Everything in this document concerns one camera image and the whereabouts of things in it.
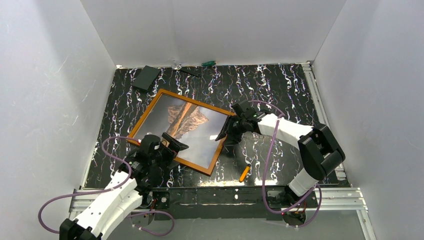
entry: black marble table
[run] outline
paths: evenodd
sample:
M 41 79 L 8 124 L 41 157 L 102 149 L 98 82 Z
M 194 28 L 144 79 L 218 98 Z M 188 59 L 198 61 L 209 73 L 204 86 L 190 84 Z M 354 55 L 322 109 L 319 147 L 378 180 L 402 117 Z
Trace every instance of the black marble table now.
M 225 110 L 231 110 L 233 102 L 249 99 L 262 100 L 280 108 L 286 119 L 304 125 L 314 125 L 318 116 L 308 88 L 305 74 L 298 64 L 230 65 L 191 67 L 201 72 L 194 77 L 171 68 L 161 68 L 153 89 L 140 93 L 131 86 L 140 68 L 117 69 L 110 88 L 96 147 L 83 188 L 104 188 L 119 163 L 106 157 L 100 148 L 103 140 L 111 136 L 128 136 L 136 122 L 155 97 L 159 89 L 183 95 Z M 271 137 L 245 133 L 242 142 L 232 148 L 224 148 L 211 176 L 204 175 L 184 165 L 164 169 L 159 188 L 172 187 L 254 187 L 262 185 L 265 158 Z M 124 157 L 132 148 L 123 141 L 111 141 L 107 150 Z M 248 163 L 252 164 L 246 180 L 239 177 Z M 273 147 L 266 185 L 287 185 L 302 169 L 299 151 L 281 141 Z M 335 173 L 321 182 L 338 184 Z

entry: black rectangular object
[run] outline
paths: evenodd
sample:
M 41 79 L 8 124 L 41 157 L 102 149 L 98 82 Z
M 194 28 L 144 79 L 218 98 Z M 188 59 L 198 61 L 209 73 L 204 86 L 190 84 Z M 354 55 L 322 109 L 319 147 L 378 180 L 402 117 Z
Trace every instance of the black rectangular object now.
M 132 82 L 132 86 L 141 91 L 148 92 L 160 72 L 161 70 L 158 68 L 145 66 Z

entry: white wall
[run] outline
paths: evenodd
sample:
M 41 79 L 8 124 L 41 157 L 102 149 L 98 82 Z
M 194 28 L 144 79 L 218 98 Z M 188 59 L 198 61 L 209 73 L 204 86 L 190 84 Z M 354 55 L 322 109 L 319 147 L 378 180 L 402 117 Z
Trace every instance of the white wall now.
M 115 66 L 75 0 L 0 1 L 0 66 L 0 239 L 56 240 L 38 210 L 81 183 Z M 47 225 L 69 204 L 47 207 Z
M 346 0 L 81 0 L 116 65 L 314 60 Z
M 424 2 L 348 0 L 314 63 L 378 239 L 424 236 Z

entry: wooden picture frame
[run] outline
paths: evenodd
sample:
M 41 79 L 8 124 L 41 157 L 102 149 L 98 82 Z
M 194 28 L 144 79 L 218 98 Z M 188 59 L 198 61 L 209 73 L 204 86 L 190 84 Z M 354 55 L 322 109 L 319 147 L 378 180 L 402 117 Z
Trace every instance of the wooden picture frame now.
M 230 111 L 227 111 L 227 110 L 224 110 L 224 109 L 221 109 L 221 108 L 218 108 L 218 107 L 215 107 L 215 106 L 212 106 L 212 105 L 206 104 L 204 102 L 197 101 L 197 100 L 194 100 L 194 99 L 191 99 L 191 98 L 182 96 L 182 95 L 178 95 L 178 94 L 173 93 L 173 92 L 168 91 L 168 90 L 160 89 L 157 92 L 156 96 L 151 101 L 151 103 L 149 104 L 149 106 L 147 107 L 147 109 L 145 110 L 145 112 L 143 113 L 143 115 L 141 116 L 141 118 L 135 124 L 134 128 L 129 133 L 129 137 L 130 138 L 136 138 L 136 135 L 139 132 L 139 130 L 141 129 L 143 123 L 145 123 L 147 117 L 151 114 L 151 112 L 155 108 L 156 104 L 158 103 L 159 99 L 161 99 L 161 97 L 163 97 L 163 96 L 169 96 L 169 97 L 176 98 L 176 99 L 179 99 L 179 100 L 182 100 L 182 101 L 186 102 L 181 107 L 181 109 L 178 112 L 178 115 L 174 118 L 174 120 L 171 120 L 173 122 L 172 123 L 169 123 L 168 130 L 171 129 L 171 128 L 173 128 L 173 129 L 171 129 L 171 131 L 173 133 L 175 133 L 177 131 L 177 129 L 180 126 L 180 123 L 182 121 L 179 118 L 177 120 L 177 117 L 180 117 L 181 119 L 183 119 L 184 116 L 185 116 L 185 114 L 186 114 L 186 112 L 188 111 L 187 109 L 197 109 L 197 112 L 200 112 L 200 110 L 199 110 L 198 107 L 203 107 L 203 108 L 206 108 L 206 109 L 209 109 L 209 110 L 212 110 L 212 111 L 221 113 L 221 114 L 225 115 L 225 118 L 222 121 L 222 123 L 221 123 L 222 125 L 221 126 L 224 125 L 225 119 L 227 118 L 227 116 L 235 115 L 234 113 L 232 113 Z M 195 169 L 195 170 L 197 170 L 199 172 L 202 172 L 202 173 L 207 174 L 207 175 L 210 176 L 212 174 L 212 171 L 213 171 L 214 167 L 215 167 L 215 163 L 218 160 L 218 156 L 220 155 L 221 150 L 223 148 L 223 142 L 224 142 L 224 140 L 225 140 L 225 138 L 224 139 L 221 139 L 221 141 L 217 145 L 217 148 L 216 148 L 216 150 L 215 150 L 215 152 L 213 154 L 213 158 L 212 158 L 212 160 L 211 160 L 211 162 L 210 162 L 210 164 L 209 164 L 209 166 L 207 168 L 204 167 L 204 166 L 200 166 L 200 165 L 198 165 L 196 163 L 193 163 L 191 161 L 185 160 L 183 158 L 180 158 L 180 157 L 176 157 L 175 160 L 177 162 L 183 164 L 183 165 L 186 165 L 186 166 L 188 166 L 188 167 L 190 167 L 192 169 Z M 129 142 L 132 143 L 132 144 L 134 144 L 134 145 L 139 145 L 138 142 L 135 142 L 135 141 L 131 141 L 130 140 Z

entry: yellow screwdriver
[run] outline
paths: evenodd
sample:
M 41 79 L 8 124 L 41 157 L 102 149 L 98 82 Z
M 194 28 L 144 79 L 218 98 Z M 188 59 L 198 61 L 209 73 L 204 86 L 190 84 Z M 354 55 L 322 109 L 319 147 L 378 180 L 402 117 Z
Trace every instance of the yellow screwdriver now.
M 251 169 L 251 166 L 252 166 L 252 164 L 249 163 L 246 166 L 246 168 L 244 169 L 243 173 L 240 176 L 240 179 L 238 180 L 240 183 L 242 183 L 245 180 L 246 176 L 248 175 L 249 170 Z

